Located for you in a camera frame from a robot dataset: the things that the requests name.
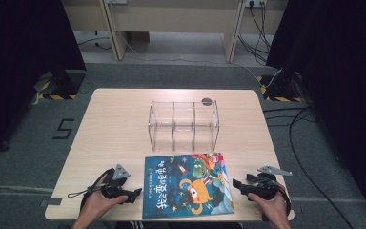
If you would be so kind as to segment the white wall power outlet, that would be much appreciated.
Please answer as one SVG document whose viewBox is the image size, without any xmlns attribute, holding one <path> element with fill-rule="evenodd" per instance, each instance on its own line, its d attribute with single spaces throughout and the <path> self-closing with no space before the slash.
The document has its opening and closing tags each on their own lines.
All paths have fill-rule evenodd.
<svg viewBox="0 0 366 229">
<path fill-rule="evenodd" d="M 247 8 L 262 8 L 267 4 L 267 0 L 245 0 L 245 7 Z"/>
</svg>

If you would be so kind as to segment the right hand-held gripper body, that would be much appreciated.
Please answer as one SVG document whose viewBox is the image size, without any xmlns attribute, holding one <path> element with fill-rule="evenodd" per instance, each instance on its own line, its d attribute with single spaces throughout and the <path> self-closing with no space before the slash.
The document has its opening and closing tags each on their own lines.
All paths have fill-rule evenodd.
<svg viewBox="0 0 366 229">
<path fill-rule="evenodd" d="M 270 200 L 275 197 L 276 193 L 280 193 L 287 198 L 286 191 L 278 185 L 276 175 L 291 176 L 293 173 L 266 165 L 257 169 L 258 174 L 247 174 L 247 181 L 251 184 L 252 193 L 259 195 L 261 198 Z"/>
</svg>

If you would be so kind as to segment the person's right hand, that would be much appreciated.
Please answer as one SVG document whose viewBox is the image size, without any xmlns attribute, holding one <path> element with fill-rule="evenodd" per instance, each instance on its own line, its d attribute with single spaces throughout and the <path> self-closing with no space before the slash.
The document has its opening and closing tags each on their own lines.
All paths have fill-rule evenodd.
<svg viewBox="0 0 366 229">
<path fill-rule="evenodd" d="M 258 204 L 259 209 L 255 211 L 257 215 L 265 214 L 269 220 L 288 219 L 286 201 L 281 193 L 277 192 L 270 200 L 263 199 L 253 193 L 249 193 L 248 198 Z"/>
</svg>

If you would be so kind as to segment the blue cartoon picture book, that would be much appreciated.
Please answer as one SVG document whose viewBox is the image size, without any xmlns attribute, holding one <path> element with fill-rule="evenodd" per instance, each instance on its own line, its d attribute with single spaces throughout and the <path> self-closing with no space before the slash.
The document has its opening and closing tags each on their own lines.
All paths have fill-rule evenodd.
<svg viewBox="0 0 366 229">
<path fill-rule="evenodd" d="M 233 211 L 221 153 L 145 158 L 143 219 L 224 215 Z"/>
</svg>

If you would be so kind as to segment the beige wooden desk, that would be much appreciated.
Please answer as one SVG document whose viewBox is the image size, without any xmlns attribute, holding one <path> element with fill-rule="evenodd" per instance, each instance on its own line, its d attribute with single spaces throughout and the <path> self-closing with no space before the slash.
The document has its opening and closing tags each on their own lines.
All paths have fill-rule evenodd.
<svg viewBox="0 0 366 229">
<path fill-rule="evenodd" d="M 123 59 L 128 31 L 217 33 L 228 62 L 239 34 L 274 35 L 289 0 L 247 8 L 245 0 L 61 0 L 75 31 L 106 31 L 115 60 Z"/>
</svg>

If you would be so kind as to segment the black stand base hazard tape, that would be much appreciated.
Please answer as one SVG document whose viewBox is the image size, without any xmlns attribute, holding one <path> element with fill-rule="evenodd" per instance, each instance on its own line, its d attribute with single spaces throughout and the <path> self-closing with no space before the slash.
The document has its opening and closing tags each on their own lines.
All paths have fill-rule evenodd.
<svg viewBox="0 0 366 229">
<path fill-rule="evenodd" d="M 281 79 L 280 72 L 273 75 L 261 75 L 256 79 L 265 100 L 280 102 L 301 102 L 302 96 L 293 78 Z"/>
<path fill-rule="evenodd" d="M 39 99 L 75 99 L 86 76 L 83 70 L 65 70 L 63 73 L 43 74 L 36 84 Z"/>
</svg>

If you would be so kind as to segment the grey tape piece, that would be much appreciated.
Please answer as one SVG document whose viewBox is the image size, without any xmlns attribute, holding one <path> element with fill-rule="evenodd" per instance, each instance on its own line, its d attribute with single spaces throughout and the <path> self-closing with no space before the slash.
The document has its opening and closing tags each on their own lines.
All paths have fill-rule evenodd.
<svg viewBox="0 0 366 229">
<path fill-rule="evenodd" d="M 49 205 L 60 205 L 62 202 L 62 198 L 48 198 L 42 199 L 40 202 L 41 207 L 47 207 Z"/>
</svg>

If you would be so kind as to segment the clear acrylic book rack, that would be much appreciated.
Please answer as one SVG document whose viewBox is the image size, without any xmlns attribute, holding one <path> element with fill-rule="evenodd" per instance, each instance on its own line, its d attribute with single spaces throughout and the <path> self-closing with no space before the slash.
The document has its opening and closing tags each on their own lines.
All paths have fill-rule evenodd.
<svg viewBox="0 0 366 229">
<path fill-rule="evenodd" d="M 219 134 L 219 111 L 201 101 L 152 101 L 148 131 L 155 152 L 205 153 L 215 149 Z"/>
</svg>

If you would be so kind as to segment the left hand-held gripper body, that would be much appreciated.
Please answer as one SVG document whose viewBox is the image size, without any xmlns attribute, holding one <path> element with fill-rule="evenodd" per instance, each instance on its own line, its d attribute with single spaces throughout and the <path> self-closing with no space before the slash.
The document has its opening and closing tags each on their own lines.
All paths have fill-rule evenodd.
<svg viewBox="0 0 366 229">
<path fill-rule="evenodd" d="M 121 165 L 117 164 L 106 172 L 101 187 L 102 195 L 105 198 L 116 198 L 122 193 L 122 186 L 127 181 L 130 173 Z"/>
</svg>

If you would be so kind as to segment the black curtain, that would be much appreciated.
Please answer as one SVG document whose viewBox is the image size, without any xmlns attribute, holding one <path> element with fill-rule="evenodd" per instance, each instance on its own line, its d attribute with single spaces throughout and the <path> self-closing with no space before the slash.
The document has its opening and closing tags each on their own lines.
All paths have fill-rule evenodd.
<svg viewBox="0 0 366 229">
<path fill-rule="evenodd" d="M 366 199 L 366 0 L 288 0 L 268 63 L 301 74 Z"/>
<path fill-rule="evenodd" d="M 44 73 L 84 68 L 61 0 L 0 0 L 0 143 Z"/>
</svg>

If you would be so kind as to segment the person's dark striped pants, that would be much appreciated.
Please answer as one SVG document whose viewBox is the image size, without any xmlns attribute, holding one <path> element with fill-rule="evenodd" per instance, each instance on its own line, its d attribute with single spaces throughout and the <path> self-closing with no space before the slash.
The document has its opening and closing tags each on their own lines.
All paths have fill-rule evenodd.
<svg viewBox="0 0 366 229">
<path fill-rule="evenodd" d="M 243 229 L 237 222 L 118 221 L 114 229 Z"/>
</svg>

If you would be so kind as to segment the person's left hand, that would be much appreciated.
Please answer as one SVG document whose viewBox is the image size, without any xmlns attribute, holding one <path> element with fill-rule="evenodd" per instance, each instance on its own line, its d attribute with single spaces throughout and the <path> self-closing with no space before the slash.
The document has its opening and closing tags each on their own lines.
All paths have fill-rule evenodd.
<svg viewBox="0 0 366 229">
<path fill-rule="evenodd" d="M 95 221 L 104 216 L 112 207 L 122 204 L 128 199 L 127 196 L 117 198 L 105 198 L 100 191 L 93 192 L 85 202 L 79 217 Z"/>
</svg>

